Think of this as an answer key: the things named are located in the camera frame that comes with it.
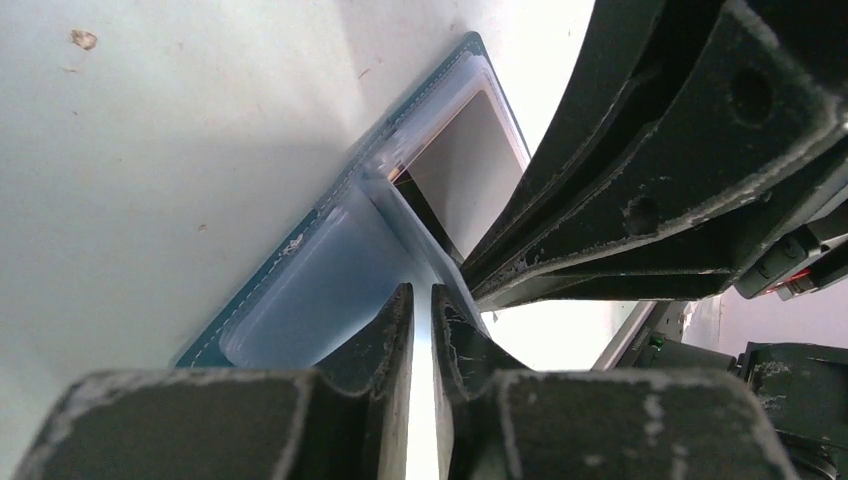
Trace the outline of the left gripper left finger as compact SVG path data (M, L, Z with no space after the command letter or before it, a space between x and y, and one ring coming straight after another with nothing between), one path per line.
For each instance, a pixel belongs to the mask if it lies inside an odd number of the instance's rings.
M414 295L304 370L89 374L63 394L20 479L401 479Z

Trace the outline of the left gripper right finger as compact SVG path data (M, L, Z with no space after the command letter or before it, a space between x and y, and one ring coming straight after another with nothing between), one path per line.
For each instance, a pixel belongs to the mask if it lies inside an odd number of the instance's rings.
M746 385L714 369L527 368L431 291L443 479L794 479Z

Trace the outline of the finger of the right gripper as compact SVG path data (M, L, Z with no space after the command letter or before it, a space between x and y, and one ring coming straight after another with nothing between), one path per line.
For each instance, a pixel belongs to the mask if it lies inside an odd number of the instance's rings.
M507 205L462 264L513 255L668 110L691 74L719 1L598 1L571 78Z

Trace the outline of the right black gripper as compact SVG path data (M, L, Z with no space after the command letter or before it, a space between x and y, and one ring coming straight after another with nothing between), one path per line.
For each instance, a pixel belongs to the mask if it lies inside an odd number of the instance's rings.
M481 305L792 298L847 275L847 4L719 1L668 110L507 260Z

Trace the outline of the blue card holder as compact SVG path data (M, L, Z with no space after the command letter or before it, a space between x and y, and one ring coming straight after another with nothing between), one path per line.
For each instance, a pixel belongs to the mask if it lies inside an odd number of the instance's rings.
M454 280L460 264L392 180L480 90L504 106L527 148L481 36L466 34L356 144L330 188L176 365L306 368L369 323L399 284Z

